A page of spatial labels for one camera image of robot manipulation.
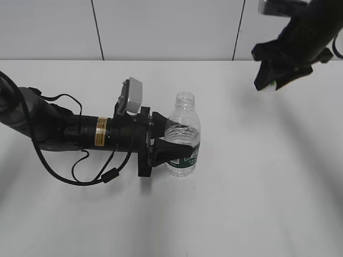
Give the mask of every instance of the warning sticker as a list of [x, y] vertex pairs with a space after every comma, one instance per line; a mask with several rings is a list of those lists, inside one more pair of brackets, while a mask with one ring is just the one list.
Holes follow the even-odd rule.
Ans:
[[107, 125], [107, 118], [99, 117], [98, 123], [96, 124], [96, 131], [95, 131], [95, 139], [94, 139], [95, 146], [105, 146], [106, 125]]

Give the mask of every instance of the black cable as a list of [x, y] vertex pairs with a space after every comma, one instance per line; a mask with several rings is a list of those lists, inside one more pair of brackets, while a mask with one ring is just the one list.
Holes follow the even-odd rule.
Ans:
[[84, 156], [84, 157], [82, 157], [81, 159], [79, 159], [76, 163], [74, 163], [73, 167], [71, 167], [71, 175], [73, 176], [73, 179], [74, 179], [75, 181], [77, 181], [77, 182], [81, 182], [81, 181], [79, 181], [79, 180], [76, 178], [76, 176], [75, 176], [75, 171], [74, 171], [75, 166], [76, 166], [76, 164], [78, 164], [79, 162], [83, 161], [84, 159], [87, 159], [87, 158], [90, 156], [90, 153], [89, 153], [87, 150], [82, 149], [81, 152], [86, 153], [86, 156]]
[[334, 37], [333, 41], [332, 41], [332, 51], [334, 53], [334, 55], [336, 55], [338, 58], [343, 59], [343, 55], [337, 50], [336, 47], [336, 39], [338, 38], [338, 34]]
[[[128, 151], [127, 155], [126, 155], [126, 158], [124, 159], [123, 163], [116, 169], [116, 168], [113, 168], [109, 171], [107, 171], [104, 175], [102, 175], [103, 171], [105, 170], [105, 168], [107, 167], [107, 165], [109, 164], [109, 162], [112, 160], [113, 158], [113, 155], [114, 155], [114, 152], [116, 149], [113, 150], [113, 152], [111, 153], [109, 159], [107, 160], [107, 162], [105, 163], [104, 167], [101, 169], [101, 171], [99, 172], [99, 174], [96, 176], [96, 178], [90, 182], [80, 182], [74, 175], [74, 168], [76, 166], [76, 164], [78, 164], [80, 161], [86, 159], [89, 157], [89, 152], [86, 151], [86, 150], [81, 150], [82, 152], [86, 152], [87, 155], [84, 156], [83, 158], [81, 158], [79, 161], [77, 161], [73, 167], [72, 167], [72, 175], [73, 175], [73, 178], [76, 180], [76, 181], [73, 181], [73, 180], [70, 180], [70, 179], [67, 179], [67, 178], [64, 178], [62, 176], [60, 176], [59, 174], [57, 174], [51, 167], [50, 165], [47, 163], [47, 160], [45, 159], [40, 147], [39, 147], [39, 142], [37, 140], [37, 137], [36, 137], [36, 134], [35, 134], [35, 131], [34, 131], [34, 127], [33, 127], [33, 124], [32, 124], [32, 120], [31, 120], [31, 116], [29, 114], [29, 111], [28, 111], [28, 107], [27, 107], [27, 104], [26, 104], [26, 101], [25, 101], [25, 98], [23, 96], [23, 94], [21, 93], [20, 89], [17, 87], [17, 85], [6, 75], [4, 74], [3, 72], [0, 71], [0, 77], [2, 77], [10, 86], [11, 88], [13, 89], [16, 97], [18, 98], [22, 108], [23, 108], [23, 112], [24, 112], [24, 116], [25, 116], [25, 119], [27, 121], [27, 125], [28, 125], [28, 129], [29, 129], [29, 132], [30, 132], [30, 136], [31, 136], [31, 141], [32, 141], [32, 144], [33, 144], [33, 147], [37, 153], [37, 156], [38, 158], [40, 159], [41, 163], [43, 164], [43, 166], [46, 168], [46, 170], [56, 179], [64, 182], [64, 183], [67, 183], [67, 184], [70, 184], [70, 185], [76, 185], [76, 186], [91, 186], [91, 185], [96, 185], [96, 184], [99, 184], [101, 182], [104, 182], [104, 183], [107, 183], [109, 181], [111, 181], [112, 179], [114, 179], [115, 177], [117, 177], [119, 175], [119, 171], [121, 171], [125, 165], [127, 164], [127, 162], [129, 161], [130, 157], [131, 157], [131, 154], [132, 154], [132, 150], [133, 150], [133, 144], [134, 144], [134, 141], [135, 141], [135, 131], [133, 130], [132, 131], [132, 136], [131, 136], [131, 144], [130, 144], [130, 150]], [[63, 95], [66, 95], [66, 96], [69, 96], [71, 97], [72, 99], [74, 99], [74, 97], [70, 96], [70, 95], [67, 95], [67, 94], [61, 94], [59, 96], [55, 96], [55, 97], [44, 97], [47, 101], [49, 101], [49, 99], [58, 99], [60, 98], [61, 96]], [[82, 113], [82, 105], [81, 103], [79, 103], [76, 99], [74, 99], [81, 107], [80, 109], [80, 115]]]
[[71, 95], [61, 94], [61, 95], [57, 95], [57, 96], [54, 96], [54, 97], [47, 97], [47, 96], [41, 95], [40, 97], [43, 98], [46, 101], [54, 102], [54, 101], [58, 100], [60, 97], [62, 97], [62, 96], [67, 96], [67, 97], [72, 98], [80, 106], [80, 113], [79, 113], [79, 115], [81, 116], [82, 115], [82, 104], [75, 97], [73, 97]]
[[38, 140], [36, 138], [36, 133], [34, 131], [34, 127], [32, 124], [32, 120], [27, 108], [27, 104], [26, 101], [24, 99], [23, 94], [21, 93], [20, 89], [17, 87], [17, 85], [3, 72], [0, 71], [0, 77], [2, 77], [13, 89], [14, 93], [16, 94], [17, 98], [19, 99], [19, 102], [21, 104], [21, 107], [23, 108], [23, 112], [25, 115], [25, 119], [27, 121], [27, 125], [28, 125], [28, 129], [30, 132], [30, 136], [31, 136], [31, 141], [33, 144], [33, 147], [38, 155], [39, 160], [41, 161], [41, 163], [43, 164], [43, 166], [47, 169], [47, 171], [56, 179], [70, 184], [70, 185], [75, 185], [75, 186], [91, 186], [91, 185], [96, 185], [99, 184], [101, 182], [104, 182], [103, 179], [99, 179], [99, 180], [93, 180], [91, 182], [77, 182], [77, 181], [73, 181], [67, 178], [64, 178], [62, 176], [60, 176], [59, 174], [57, 174], [51, 167], [50, 165], [47, 163], [45, 157], [43, 156], [43, 153], [41, 151], [41, 149], [39, 148], [39, 143]]
[[118, 168], [110, 169], [107, 172], [112, 172], [112, 171], [115, 171], [115, 170], [117, 172], [120, 172], [125, 167], [125, 165], [128, 163], [128, 161], [129, 161], [129, 159], [131, 157], [134, 142], [135, 142], [135, 131], [132, 131], [131, 142], [130, 142], [130, 150], [126, 154], [126, 157], [125, 157], [124, 161], [122, 162], [122, 164]]
[[99, 171], [99, 173], [95, 176], [93, 180], [97, 180], [100, 178], [100, 176], [103, 174], [103, 171], [107, 168], [107, 165], [110, 163], [110, 161], [113, 159], [114, 153], [116, 152], [116, 149], [114, 149], [111, 153], [111, 155], [108, 157], [106, 163], [102, 167], [102, 169]]

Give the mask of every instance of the bottle cap opening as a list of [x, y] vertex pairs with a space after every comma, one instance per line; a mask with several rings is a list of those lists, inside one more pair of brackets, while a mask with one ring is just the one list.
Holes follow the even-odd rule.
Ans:
[[194, 108], [194, 105], [194, 95], [191, 92], [183, 91], [177, 94], [176, 106], [182, 109], [191, 109]]

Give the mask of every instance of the plastic water bottle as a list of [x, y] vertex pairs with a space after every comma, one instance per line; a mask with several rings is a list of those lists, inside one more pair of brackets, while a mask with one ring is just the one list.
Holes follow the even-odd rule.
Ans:
[[194, 148], [189, 158], [166, 163], [167, 170], [174, 176], [185, 177], [191, 174], [197, 164], [200, 147], [200, 121], [195, 112], [194, 95], [191, 92], [178, 93], [175, 109], [166, 125], [165, 140]]

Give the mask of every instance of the white tabletop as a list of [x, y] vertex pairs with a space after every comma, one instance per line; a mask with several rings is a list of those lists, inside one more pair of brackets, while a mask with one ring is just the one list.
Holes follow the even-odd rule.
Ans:
[[[342, 256], [343, 62], [276, 93], [255, 90], [258, 65], [0, 61], [18, 86], [71, 94], [86, 115], [111, 117], [128, 77], [143, 82], [143, 106], [165, 116], [189, 90], [202, 124], [190, 176], [160, 167], [138, 178], [133, 155], [118, 178], [91, 187], [55, 180], [30, 139], [1, 125], [0, 256]], [[67, 177], [82, 155], [45, 153]], [[77, 176], [91, 179], [108, 156], [92, 151]]]

